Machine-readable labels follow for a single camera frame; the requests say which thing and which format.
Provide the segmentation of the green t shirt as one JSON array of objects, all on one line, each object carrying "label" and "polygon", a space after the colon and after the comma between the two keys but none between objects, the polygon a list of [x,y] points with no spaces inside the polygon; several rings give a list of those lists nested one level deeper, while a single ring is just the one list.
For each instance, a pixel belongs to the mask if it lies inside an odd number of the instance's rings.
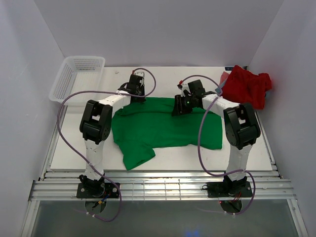
[{"label": "green t shirt", "polygon": [[123,164],[132,170],[155,157],[155,148],[200,145],[209,150],[223,147],[220,116],[201,108],[186,115],[172,116],[174,99],[147,98],[131,103],[112,118],[114,142],[123,154]]}]

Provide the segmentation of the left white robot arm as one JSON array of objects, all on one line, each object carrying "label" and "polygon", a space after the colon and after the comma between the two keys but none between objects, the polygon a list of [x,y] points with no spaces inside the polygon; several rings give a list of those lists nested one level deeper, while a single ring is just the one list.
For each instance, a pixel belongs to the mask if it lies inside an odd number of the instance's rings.
[{"label": "left white robot arm", "polygon": [[112,118],[130,103],[145,101],[144,79],[144,72],[133,73],[117,94],[99,101],[89,100],[85,106],[79,130],[84,139],[88,163],[79,179],[84,190],[93,197],[100,197],[105,192],[103,148],[111,132]]}]

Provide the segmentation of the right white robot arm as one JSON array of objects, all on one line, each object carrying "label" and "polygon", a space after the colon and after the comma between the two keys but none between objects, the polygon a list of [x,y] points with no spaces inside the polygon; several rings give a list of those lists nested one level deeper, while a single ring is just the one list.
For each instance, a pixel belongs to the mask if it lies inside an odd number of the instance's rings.
[{"label": "right white robot arm", "polygon": [[252,189],[246,177],[249,153],[261,130],[254,109],[249,103],[235,103],[221,96],[220,92],[207,92],[200,80],[185,84],[180,81],[180,95],[175,95],[173,116],[186,115],[194,108],[212,112],[224,120],[225,135],[230,144],[228,167],[222,174],[223,181],[208,182],[209,197],[252,196]]}]

